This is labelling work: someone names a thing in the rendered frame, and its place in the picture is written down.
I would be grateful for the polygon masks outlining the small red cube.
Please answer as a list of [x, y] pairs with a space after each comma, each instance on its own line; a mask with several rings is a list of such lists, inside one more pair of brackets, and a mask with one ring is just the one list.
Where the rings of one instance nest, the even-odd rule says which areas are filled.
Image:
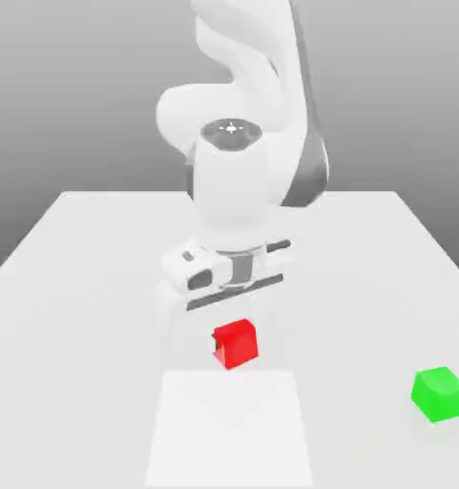
[[248, 319], [217, 327], [212, 337], [215, 342], [220, 341], [224, 345], [224, 356], [214, 356], [226, 370], [232, 370], [259, 356], [256, 329]]

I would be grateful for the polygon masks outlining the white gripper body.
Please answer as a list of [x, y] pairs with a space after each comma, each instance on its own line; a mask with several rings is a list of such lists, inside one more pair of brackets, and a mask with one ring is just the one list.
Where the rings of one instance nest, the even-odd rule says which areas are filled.
[[189, 299], [182, 311], [187, 315], [200, 317], [206, 323], [236, 316], [240, 309], [247, 308], [247, 301], [253, 299], [256, 293], [279, 285], [283, 280], [284, 274], [279, 272], [259, 278], [250, 285], [222, 287], [217, 291]]

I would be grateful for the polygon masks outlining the small green cube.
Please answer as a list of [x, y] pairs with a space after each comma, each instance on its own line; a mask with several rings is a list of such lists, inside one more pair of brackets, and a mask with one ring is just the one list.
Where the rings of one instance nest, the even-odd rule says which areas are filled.
[[459, 377], [446, 366], [419, 371], [410, 398], [432, 423], [459, 417]]

